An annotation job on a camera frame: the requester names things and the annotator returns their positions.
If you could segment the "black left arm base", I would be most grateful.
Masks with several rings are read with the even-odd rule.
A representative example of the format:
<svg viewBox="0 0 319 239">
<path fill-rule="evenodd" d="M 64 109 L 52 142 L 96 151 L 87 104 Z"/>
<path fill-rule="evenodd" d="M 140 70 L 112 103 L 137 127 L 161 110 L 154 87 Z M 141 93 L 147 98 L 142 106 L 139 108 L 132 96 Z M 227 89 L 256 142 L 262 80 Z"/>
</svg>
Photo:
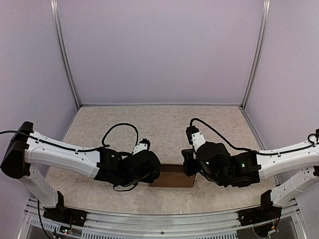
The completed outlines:
<svg viewBox="0 0 319 239">
<path fill-rule="evenodd" d="M 80 209 L 69 208 L 64 205 L 64 197 L 57 191 L 57 204 L 53 208 L 44 207 L 43 216 L 56 222 L 71 226 L 84 227 L 87 212 Z"/>
</svg>

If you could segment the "brown cardboard box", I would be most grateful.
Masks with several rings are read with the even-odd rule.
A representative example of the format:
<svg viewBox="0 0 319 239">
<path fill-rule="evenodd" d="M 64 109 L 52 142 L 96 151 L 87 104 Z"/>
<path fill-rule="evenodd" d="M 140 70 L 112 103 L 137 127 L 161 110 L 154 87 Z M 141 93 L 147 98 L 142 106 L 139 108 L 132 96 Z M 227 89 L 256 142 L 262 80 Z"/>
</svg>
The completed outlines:
<svg viewBox="0 0 319 239">
<path fill-rule="evenodd" d="M 186 176 L 181 164 L 162 164 L 160 169 L 160 176 L 150 187 L 162 188 L 192 188 L 196 175 Z"/>
</svg>

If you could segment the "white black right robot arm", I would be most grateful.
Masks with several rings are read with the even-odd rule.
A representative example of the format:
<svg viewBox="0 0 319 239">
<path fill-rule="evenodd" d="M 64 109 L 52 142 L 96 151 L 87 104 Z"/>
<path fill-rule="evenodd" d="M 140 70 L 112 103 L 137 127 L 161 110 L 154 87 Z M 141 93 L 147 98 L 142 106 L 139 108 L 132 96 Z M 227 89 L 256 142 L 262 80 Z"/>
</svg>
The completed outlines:
<svg viewBox="0 0 319 239">
<path fill-rule="evenodd" d="M 307 140 L 275 150 L 241 149 L 231 155 L 223 143 L 208 142 L 195 126 L 186 129 L 190 149 L 184 149 L 186 176 L 201 174 L 206 180 L 223 187 L 247 187 L 261 180 L 291 170 L 298 172 L 282 185 L 266 194 L 266 200 L 255 210 L 255 217 L 265 221 L 275 208 L 283 207 L 290 199 L 319 181 L 319 134 Z"/>
</svg>

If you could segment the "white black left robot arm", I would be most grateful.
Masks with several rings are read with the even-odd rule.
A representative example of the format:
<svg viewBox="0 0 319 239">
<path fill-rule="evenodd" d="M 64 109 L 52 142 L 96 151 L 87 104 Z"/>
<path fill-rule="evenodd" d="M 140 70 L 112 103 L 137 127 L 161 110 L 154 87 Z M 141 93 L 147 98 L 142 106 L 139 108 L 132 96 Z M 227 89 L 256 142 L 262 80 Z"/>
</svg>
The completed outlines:
<svg viewBox="0 0 319 239">
<path fill-rule="evenodd" d="M 57 220 L 70 216 L 60 192 L 54 190 L 36 167 L 38 164 L 82 174 L 114 187 L 136 187 L 140 182 L 153 183 L 160 176 L 160 160 L 150 151 L 147 139 L 136 141 L 132 152 L 115 151 L 102 142 L 95 148 L 86 148 L 48 138 L 25 121 L 18 130 L 12 130 L 3 161 L 2 172 L 22 182 Z"/>
</svg>

